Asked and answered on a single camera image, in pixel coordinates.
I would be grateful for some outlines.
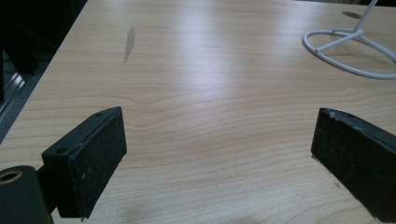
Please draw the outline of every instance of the table surface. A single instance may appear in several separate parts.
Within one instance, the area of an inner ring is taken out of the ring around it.
[[[320,107],[396,133],[396,80],[339,70],[302,44],[307,31],[353,27],[357,20],[342,12],[364,9],[88,1],[0,146],[0,168],[40,167],[47,147],[120,105],[128,153],[85,223],[376,223],[310,147]],[[395,21],[395,8],[376,7],[363,29],[396,51]],[[353,41],[327,53],[362,69],[396,70]]]

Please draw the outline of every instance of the black object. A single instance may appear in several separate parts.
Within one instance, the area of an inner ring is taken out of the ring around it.
[[[37,172],[0,172],[0,223],[52,223],[55,207],[61,217],[89,217],[125,154],[121,108],[90,116],[42,153]]]
[[[374,216],[396,221],[396,136],[351,114],[318,113],[312,154]]]

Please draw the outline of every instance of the wood grain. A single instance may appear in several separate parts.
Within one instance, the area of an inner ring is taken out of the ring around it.
[[[128,154],[85,223],[376,223],[310,146],[322,106],[396,133],[396,81],[339,70],[302,44],[307,31],[353,27],[342,12],[364,9],[88,1],[1,145],[0,168],[38,168],[44,149],[90,114],[120,105]],[[396,51],[395,20],[395,8],[378,7],[364,30]],[[124,63],[131,27],[138,37]],[[356,43],[329,53],[395,70]]]

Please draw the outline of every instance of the screw hole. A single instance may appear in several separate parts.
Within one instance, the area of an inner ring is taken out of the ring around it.
[[[0,185],[11,183],[12,181],[20,178],[22,171],[10,171],[0,176]]]
[[[61,147],[61,148],[56,149],[56,153],[59,153],[59,154],[62,154],[64,152],[66,152],[66,151],[67,151],[67,148],[65,148],[65,147]]]

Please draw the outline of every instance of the wooden table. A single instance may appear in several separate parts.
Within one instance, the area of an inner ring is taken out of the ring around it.
[[[0,168],[38,168],[41,152],[90,114],[121,105],[128,154],[85,223],[376,223],[310,147],[320,107],[396,133],[396,80],[339,70],[302,44],[309,30],[353,27],[342,11],[364,9],[89,1],[3,142]],[[377,7],[364,30],[396,50],[395,21],[395,8]],[[395,70],[353,42],[329,54]]]

